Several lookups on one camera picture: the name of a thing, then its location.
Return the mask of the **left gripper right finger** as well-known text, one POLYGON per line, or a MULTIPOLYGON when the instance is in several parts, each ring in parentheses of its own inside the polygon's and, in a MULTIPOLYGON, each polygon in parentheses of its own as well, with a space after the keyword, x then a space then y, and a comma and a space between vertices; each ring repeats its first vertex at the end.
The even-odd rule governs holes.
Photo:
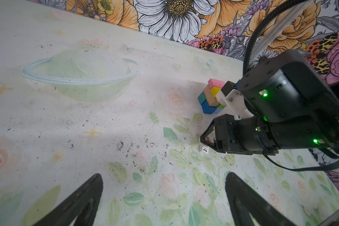
POLYGON ((225 190, 236 226, 253 226, 251 218, 261 226, 294 225, 233 172, 226 177, 225 190))

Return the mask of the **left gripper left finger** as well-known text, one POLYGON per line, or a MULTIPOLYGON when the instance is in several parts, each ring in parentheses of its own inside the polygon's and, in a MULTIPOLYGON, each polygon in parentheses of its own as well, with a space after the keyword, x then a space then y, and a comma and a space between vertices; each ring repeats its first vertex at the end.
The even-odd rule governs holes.
POLYGON ((102 176, 96 173, 35 225, 92 226, 102 192, 102 176))

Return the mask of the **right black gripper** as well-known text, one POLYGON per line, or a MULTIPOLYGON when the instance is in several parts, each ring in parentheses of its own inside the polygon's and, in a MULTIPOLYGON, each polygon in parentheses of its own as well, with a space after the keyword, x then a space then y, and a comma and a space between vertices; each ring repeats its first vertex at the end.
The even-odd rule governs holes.
POLYGON ((259 154, 256 127, 254 116, 236 121, 232 115, 221 115, 211 121, 200 142, 218 153, 259 154), (215 132, 214 139, 211 139, 212 132, 215 132))

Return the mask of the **dark blue wood cube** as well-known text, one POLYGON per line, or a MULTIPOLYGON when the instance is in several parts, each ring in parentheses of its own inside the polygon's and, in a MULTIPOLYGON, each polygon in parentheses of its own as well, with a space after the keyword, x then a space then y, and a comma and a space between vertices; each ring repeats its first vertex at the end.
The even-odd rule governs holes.
POLYGON ((205 100, 201 106, 202 106, 202 111, 203 111, 204 114, 211 115, 211 114, 215 113, 216 110, 217 110, 216 107, 210 106, 208 104, 207 100, 205 100))

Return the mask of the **green rectangular wood block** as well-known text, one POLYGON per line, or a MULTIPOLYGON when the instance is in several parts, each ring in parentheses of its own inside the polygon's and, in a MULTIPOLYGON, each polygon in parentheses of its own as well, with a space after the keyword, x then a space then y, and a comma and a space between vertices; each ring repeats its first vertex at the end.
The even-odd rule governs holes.
POLYGON ((226 107, 226 106, 225 106, 225 105, 222 105, 222 104, 217 105, 217 108, 224 109, 225 107, 226 107))

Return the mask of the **natural wood rectangular block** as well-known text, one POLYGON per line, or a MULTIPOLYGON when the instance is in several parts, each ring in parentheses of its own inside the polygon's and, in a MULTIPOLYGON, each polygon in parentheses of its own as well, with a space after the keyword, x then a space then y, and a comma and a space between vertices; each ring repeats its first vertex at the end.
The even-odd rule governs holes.
POLYGON ((203 89, 203 93, 205 95, 205 98, 208 102, 209 106, 212 107, 217 107, 219 105, 219 102, 217 101, 217 99, 213 96, 211 89, 209 87, 209 85, 207 85, 204 89, 203 89))

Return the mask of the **teal wood cube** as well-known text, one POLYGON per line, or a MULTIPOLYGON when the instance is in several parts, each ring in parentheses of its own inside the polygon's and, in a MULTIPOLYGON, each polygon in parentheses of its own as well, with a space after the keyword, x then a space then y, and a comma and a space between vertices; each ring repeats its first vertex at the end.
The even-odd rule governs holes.
POLYGON ((206 96, 203 92, 198 96, 198 101, 200 105, 203 105, 207 101, 206 96))

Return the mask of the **yellow rectangular wood block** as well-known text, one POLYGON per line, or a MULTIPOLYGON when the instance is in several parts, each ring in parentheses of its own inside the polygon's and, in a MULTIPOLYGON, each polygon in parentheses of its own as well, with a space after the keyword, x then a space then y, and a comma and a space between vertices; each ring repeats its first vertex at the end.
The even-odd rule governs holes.
POLYGON ((213 86, 213 87, 211 88, 211 94, 212 94, 212 96, 213 96, 214 98, 216 98, 216 95, 218 94, 219 91, 221 91, 221 88, 220 88, 220 87, 215 87, 215 86, 213 86))

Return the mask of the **pink rectangular wood block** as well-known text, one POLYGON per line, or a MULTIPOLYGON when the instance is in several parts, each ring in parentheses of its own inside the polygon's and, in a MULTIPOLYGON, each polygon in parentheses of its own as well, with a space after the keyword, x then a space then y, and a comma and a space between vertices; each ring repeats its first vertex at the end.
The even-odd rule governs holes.
POLYGON ((225 84, 226 84, 225 82, 215 80, 215 79, 209 79, 208 80, 208 85, 209 85, 210 89, 212 89, 213 87, 222 88, 225 84))

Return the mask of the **round cartoon face sticker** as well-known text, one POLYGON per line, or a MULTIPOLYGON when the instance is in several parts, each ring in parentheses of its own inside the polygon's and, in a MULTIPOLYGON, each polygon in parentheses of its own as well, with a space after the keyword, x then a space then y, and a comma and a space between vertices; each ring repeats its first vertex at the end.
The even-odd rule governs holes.
POLYGON ((198 152, 201 154, 208 154, 209 153, 209 147, 207 145, 204 145, 201 142, 201 139, 199 139, 199 149, 198 152))

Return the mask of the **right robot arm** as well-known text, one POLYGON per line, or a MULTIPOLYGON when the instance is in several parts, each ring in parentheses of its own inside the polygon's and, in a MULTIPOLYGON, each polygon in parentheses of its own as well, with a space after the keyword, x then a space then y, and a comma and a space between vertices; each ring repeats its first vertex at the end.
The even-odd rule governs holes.
POLYGON ((200 142, 219 153, 330 148, 339 154, 339 82, 328 85, 295 50, 227 82, 218 98, 229 113, 214 118, 200 142))

